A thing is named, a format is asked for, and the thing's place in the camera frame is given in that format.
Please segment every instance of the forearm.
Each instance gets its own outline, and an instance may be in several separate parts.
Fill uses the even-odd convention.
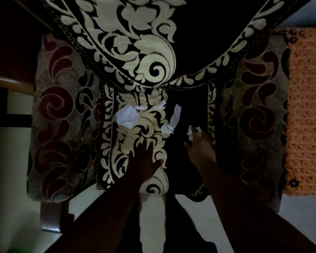
[[[316,252],[316,245],[264,204],[253,199],[242,183],[214,162],[199,171],[228,239],[239,252]]]
[[[123,176],[47,252],[116,252],[141,182]]]

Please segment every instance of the tile floor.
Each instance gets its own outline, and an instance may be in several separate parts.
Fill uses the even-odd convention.
[[[30,114],[31,107],[32,97],[9,92],[9,113]],[[42,253],[59,237],[41,231],[40,204],[26,195],[29,134],[30,128],[0,128],[0,253],[11,248]],[[101,193],[91,186],[70,202],[70,212],[78,217]],[[159,195],[142,195],[141,199],[143,252],[161,253],[165,241],[163,200]],[[205,240],[214,242],[219,252],[233,252],[210,197],[201,203],[182,195],[177,200]],[[316,196],[283,196],[280,215],[316,243]]]

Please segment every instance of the sofa leg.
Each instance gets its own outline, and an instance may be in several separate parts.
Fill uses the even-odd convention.
[[[73,222],[74,215],[69,214],[69,200],[41,203],[40,225],[43,231],[63,233]]]

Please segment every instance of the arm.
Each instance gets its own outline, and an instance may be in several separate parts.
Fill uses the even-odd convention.
[[[243,184],[216,164],[208,135],[193,130],[188,155],[208,188],[236,253],[316,252],[316,245],[278,214],[250,197]]]
[[[129,153],[126,174],[91,204],[46,253],[116,252],[141,185],[149,180],[162,160],[152,163],[153,143],[138,144]]]

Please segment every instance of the orange knitted fabric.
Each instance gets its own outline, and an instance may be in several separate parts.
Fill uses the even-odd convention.
[[[316,28],[284,30],[291,51],[287,119],[287,195],[316,194]]]

